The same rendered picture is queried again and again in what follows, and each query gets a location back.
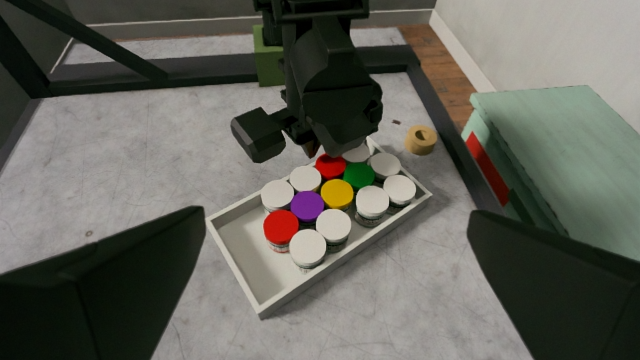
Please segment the red jar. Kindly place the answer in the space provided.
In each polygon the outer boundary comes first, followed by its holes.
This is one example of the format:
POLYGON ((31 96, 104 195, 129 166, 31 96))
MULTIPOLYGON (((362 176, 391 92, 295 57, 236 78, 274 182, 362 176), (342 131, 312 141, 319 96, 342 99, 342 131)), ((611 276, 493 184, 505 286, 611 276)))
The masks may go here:
POLYGON ((322 189, 322 186, 329 180, 343 180, 345 168, 346 162, 341 156, 332 158, 329 157, 326 153, 319 156, 315 163, 315 169, 317 169, 321 175, 320 190, 322 189))
POLYGON ((263 229, 269 248, 284 255, 290 253, 290 241, 299 232, 299 223, 292 212, 277 210, 266 217, 263 229))

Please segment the tan roll of tape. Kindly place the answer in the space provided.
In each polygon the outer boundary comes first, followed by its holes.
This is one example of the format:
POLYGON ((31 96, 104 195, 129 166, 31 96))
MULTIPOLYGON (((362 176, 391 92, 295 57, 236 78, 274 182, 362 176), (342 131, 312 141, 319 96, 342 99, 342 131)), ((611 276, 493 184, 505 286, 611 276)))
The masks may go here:
POLYGON ((431 153, 436 141, 437 135, 431 128, 415 125, 408 130, 404 145, 412 154, 424 156, 431 153), (424 140, 426 141, 424 142, 424 140))

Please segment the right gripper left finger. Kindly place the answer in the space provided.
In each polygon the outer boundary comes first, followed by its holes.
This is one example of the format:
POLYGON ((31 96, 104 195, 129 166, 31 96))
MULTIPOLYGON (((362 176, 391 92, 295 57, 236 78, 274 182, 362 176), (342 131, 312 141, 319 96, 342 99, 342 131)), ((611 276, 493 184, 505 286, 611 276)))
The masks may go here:
POLYGON ((151 360, 206 233, 191 205, 0 273, 0 360, 151 360))

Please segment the purple cylinder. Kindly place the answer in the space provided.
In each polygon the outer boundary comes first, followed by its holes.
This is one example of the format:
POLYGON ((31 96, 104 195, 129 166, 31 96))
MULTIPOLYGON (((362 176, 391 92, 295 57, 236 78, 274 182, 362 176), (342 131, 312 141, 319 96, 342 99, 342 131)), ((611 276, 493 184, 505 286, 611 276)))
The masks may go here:
POLYGON ((299 231, 305 229, 316 231, 317 218, 323 211, 324 201, 313 191, 299 192, 291 200, 291 212, 298 219, 299 231))

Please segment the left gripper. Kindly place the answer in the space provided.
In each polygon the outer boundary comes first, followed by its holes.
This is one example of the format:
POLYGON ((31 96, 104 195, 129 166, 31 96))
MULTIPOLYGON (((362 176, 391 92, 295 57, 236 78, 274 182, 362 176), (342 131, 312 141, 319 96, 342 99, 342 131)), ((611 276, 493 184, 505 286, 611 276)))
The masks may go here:
POLYGON ((281 131, 284 131, 295 145, 301 146, 309 159, 315 157, 321 146, 312 127, 305 130, 299 124, 302 103, 292 68, 285 63, 284 58, 278 60, 278 68, 285 74, 286 89, 280 93, 287 108, 267 115, 259 107, 233 118, 230 124, 234 138, 256 164, 262 164, 283 152, 286 142, 281 131))

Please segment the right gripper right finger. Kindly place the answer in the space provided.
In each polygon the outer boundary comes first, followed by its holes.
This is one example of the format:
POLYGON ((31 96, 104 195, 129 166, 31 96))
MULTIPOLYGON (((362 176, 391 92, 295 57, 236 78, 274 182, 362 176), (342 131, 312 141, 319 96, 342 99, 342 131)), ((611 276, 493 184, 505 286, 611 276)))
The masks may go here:
POLYGON ((466 237, 533 360, 640 360, 640 261, 480 209, 466 237))

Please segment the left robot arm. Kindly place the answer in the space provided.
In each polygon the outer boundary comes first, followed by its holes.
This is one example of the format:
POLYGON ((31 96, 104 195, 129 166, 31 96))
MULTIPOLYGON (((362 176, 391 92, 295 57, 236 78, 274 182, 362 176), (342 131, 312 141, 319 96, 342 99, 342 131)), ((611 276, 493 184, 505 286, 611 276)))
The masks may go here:
POLYGON ((292 68, 299 124, 312 127, 329 157, 378 132, 383 104, 372 97, 371 78, 350 38, 351 21, 369 19, 369 0, 254 0, 254 9, 262 11, 263 46, 283 46, 292 68))

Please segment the yellow-capped jar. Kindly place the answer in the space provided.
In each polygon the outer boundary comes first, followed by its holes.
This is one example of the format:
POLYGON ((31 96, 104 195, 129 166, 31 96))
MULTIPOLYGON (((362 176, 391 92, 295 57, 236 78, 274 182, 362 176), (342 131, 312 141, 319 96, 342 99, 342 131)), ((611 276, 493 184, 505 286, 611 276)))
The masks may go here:
POLYGON ((327 181, 321 189, 321 197, 324 201, 324 211, 338 209, 347 215, 350 212, 353 199, 353 189, 349 183, 340 179, 327 181))

